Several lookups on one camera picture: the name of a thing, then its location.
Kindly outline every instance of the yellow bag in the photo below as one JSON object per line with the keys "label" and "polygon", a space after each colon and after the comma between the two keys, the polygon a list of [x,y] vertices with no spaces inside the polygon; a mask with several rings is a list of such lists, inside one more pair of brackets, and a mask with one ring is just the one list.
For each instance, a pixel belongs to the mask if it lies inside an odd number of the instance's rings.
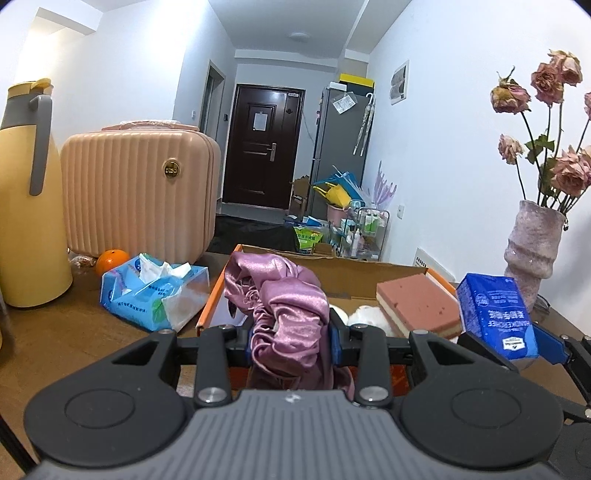
{"label": "yellow bag", "polygon": [[334,185],[332,183],[327,183],[327,185],[330,187],[328,191],[322,190],[320,187],[314,187],[314,190],[322,195],[330,204],[335,205],[338,208],[348,207],[351,202],[351,197],[342,185]]}

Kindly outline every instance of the dried pink rose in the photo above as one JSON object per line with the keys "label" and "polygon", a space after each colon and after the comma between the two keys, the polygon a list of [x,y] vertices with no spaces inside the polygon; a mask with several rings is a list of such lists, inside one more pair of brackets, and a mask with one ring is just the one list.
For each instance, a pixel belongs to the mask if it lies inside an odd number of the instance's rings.
{"label": "dried pink rose", "polygon": [[537,90],[535,97],[540,102],[548,106],[563,102],[564,85],[555,65],[540,63],[538,69],[531,74],[531,86]]}
{"label": "dried pink rose", "polygon": [[515,80],[501,78],[499,85],[491,91],[492,107],[497,113],[521,113],[529,110],[527,102],[531,101],[530,94]]}
{"label": "dried pink rose", "polygon": [[571,52],[550,50],[548,55],[552,57],[550,64],[556,66],[563,83],[576,87],[578,83],[583,81],[581,62]]}
{"label": "dried pink rose", "polygon": [[516,165],[517,155],[523,153],[523,147],[515,138],[509,135],[501,135],[499,139],[499,153],[508,165]]}
{"label": "dried pink rose", "polygon": [[567,195],[579,197],[587,187],[591,175],[590,164],[580,158],[572,146],[569,151],[562,151],[562,156],[556,159],[552,168],[551,185]]}
{"label": "dried pink rose", "polygon": [[587,172],[587,181],[585,182],[585,189],[591,187],[591,145],[587,148],[582,148],[579,153],[579,162],[583,165],[583,169]]}
{"label": "dried pink rose", "polygon": [[585,113],[591,120],[591,92],[585,93]]}

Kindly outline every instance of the suitcase logo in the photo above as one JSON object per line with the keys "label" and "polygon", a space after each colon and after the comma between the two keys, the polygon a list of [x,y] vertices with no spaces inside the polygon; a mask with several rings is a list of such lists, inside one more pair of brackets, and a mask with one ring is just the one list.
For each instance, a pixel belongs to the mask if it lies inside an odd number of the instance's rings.
{"label": "suitcase logo", "polygon": [[166,175],[167,178],[173,179],[178,177],[179,173],[181,173],[181,167],[174,160],[168,160],[164,164],[164,175]]}

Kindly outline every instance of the textured vase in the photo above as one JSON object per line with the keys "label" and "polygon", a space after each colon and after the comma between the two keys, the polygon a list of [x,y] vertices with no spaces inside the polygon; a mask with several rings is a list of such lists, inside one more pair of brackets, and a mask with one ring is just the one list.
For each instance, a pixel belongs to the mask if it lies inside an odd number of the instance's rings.
{"label": "textured vase", "polygon": [[517,282],[528,311],[534,308],[540,283],[550,278],[566,217],[550,208],[521,200],[505,250],[505,275]]}

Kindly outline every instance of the blue package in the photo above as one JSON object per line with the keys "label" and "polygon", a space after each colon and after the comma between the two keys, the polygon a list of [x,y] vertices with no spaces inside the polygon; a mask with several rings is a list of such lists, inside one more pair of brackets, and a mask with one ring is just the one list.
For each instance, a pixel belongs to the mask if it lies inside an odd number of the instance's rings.
{"label": "blue package", "polygon": [[465,331],[509,360],[538,356],[534,328],[513,278],[468,273],[456,295]]}
{"label": "blue package", "polygon": [[[145,255],[152,263],[162,262]],[[144,283],[139,256],[103,275],[100,304],[109,312],[151,332],[177,332],[201,310],[209,297],[207,267],[191,266],[183,278],[172,275]]]}

